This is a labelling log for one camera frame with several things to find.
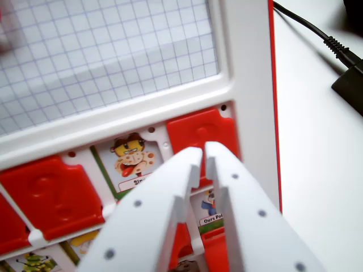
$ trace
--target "black power adapter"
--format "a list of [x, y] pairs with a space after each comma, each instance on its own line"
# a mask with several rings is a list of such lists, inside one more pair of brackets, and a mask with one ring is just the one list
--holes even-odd
[[324, 43], [333, 51], [336, 58], [348, 68], [331, 87], [363, 116], [363, 60], [351, 52], [349, 48], [342, 46], [332, 36], [329, 37], [304, 18], [287, 10], [276, 2], [273, 3], [273, 7], [321, 37]]

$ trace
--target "white plastic frame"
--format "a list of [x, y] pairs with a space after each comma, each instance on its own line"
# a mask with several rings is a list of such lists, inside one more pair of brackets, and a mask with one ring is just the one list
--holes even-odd
[[232, 101], [243, 161], [278, 206], [269, 2], [209, 6], [218, 75], [2, 137], [0, 169]]

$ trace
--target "screw hole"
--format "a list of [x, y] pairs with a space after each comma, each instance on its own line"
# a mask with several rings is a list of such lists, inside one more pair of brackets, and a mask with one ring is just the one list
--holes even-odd
[[134, 202], [134, 206], [135, 207], [140, 207], [141, 206], [141, 200], [136, 200], [135, 202]]
[[115, 256], [115, 251], [113, 249], [107, 249], [107, 251], [104, 254], [104, 258], [107, 260], [112, 259]]
[[261, 217], [265, 217], [267, 215], [267, 213], [264, 210], [259, 210], [259, 215]]
[[75, 152], [74, 151], [68, 152], [68, 157], [74, 158], [75, 157]]
[[297, 271], [305, 271], [305, 265], [298, 262], [297, 264], [295, 264], [295, 268]]

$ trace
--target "green card border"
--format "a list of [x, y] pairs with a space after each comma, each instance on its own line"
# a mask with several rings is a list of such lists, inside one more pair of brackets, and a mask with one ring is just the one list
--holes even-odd
[[127, 195], [131, 189], [129, 190], [126, 190], [126, 191], [123, 191], [123, 192], [116, 192], [116, 189], [115, 189], [115, 186], [113, 185], [108, 173], [107, 173], [107, 170], [101, 160], [101, 157], [99, 156], [98, 152], [97, 152], [97, 149], [95, 146], [91, 146], [90, 147], [90, 150], [92, 152], [92, 155], [93, 157], [95, 158], [96, 160], [96, 163], [98, 165], [98, 167], [100, 168], [101, 172], [102, 172], [102, 175], [104, 177], [104, 179], [106, 180], [107, 184], [108, 184], [108, 187], [110, 188], [113, 196], [117, 199], [117, 200], [121, 200], [122, 197], [124, 197], [125, 195]]

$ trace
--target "cartoon bear figure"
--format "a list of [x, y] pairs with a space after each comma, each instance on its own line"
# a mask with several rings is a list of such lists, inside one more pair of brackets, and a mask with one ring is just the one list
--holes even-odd
[[208, 190], [205, 192], [207, 195], [206, 201], [202, 201], [201, 208], [208, 210], [209, 216], [215, 215], [217, 213], [216, 203], [214, 202], [214, 190]]
[[179, 262], [176, 269], [170, 270], [170, 272], [200, 272], [198, 263], [196, 261], [185, 260]]
[[132, 133], [126, 139], [115, 139], [115, 144], [111, 147], [111, 152], [119, 157], [115, 169], [123, 177], [130, 175], [142, 176], [143, 171], [155, 164], [155, 154], [144, 151], [145, 140], [139, 134]]

